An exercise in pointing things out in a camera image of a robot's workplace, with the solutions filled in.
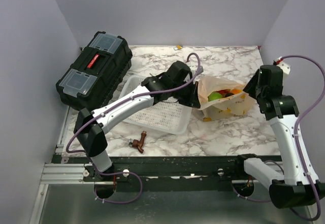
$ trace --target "small yellow object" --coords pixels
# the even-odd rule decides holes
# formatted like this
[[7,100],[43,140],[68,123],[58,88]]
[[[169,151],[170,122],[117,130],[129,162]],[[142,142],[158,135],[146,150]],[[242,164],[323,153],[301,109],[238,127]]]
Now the small yellow object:
[[202,121],[206,122],[206,121],[212,121],[212,119],[210,117],[205,117],[202,119]]
[[176,46],[174,47],[174,50],[180,50],[180,49],[183,49],[183,46],[176,45]]

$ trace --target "work table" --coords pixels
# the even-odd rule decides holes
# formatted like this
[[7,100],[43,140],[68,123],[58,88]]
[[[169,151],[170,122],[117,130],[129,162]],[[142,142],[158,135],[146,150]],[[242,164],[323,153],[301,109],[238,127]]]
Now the work table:
[[[126,80],[134,74],[144,77],[166,71],[177,61],[185,61],[191,52],[201,58],[205,75],[227,78],[245,84],[262,65],[256,46],[248,47],[184,47],[175,51],[173,47],[131,47],[132,67],[114,92],[111,102],[118,99]],[[62,142],[65,146],[73,135],[77,111],[70,109]],[[147,131],[144,153],[129,147],[129,139],[140,139],[142,131]],[[278,145],[271,127],[260,113],[257,104],[245,116],[234,116],[211,122],[202,122],[191,115],[185,133],[171,135],[145,127],[121,122],[106,134],[107,153],[110,156],[220,156],[255,153],[257,155],[279,154]],[[71,149],[82,149],[74,140]],[[84,156],[76,153],[73,156]]]

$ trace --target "white cable connector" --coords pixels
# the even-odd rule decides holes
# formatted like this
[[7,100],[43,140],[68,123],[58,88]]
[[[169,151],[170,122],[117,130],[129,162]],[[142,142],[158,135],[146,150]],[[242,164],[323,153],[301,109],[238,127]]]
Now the white cable connector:
[[291,66],[283,61],[281,61],[277,66],[283,70],[283,79],[286,79],[290,73]]

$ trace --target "cable clip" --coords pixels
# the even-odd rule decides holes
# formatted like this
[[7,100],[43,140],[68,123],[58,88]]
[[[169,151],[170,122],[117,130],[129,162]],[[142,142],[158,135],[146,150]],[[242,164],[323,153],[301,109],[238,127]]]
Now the cable clip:
[[282,56],[280,56],[279,58],[277,58],[277,59],[275,59],[274,61],[273,61],[273,63],[274,63],[274,65],[278,65],[280,62],[282,62],[283,61],[283,58],[282,58]]

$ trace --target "screw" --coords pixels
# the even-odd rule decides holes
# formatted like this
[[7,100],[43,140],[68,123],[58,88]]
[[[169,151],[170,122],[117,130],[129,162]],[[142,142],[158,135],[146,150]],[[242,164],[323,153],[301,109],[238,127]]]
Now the screw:
[[219,168],[218,169],[218,175],[221,177],[224,175],[224,172],[223,172],[223,169],[222,168]]

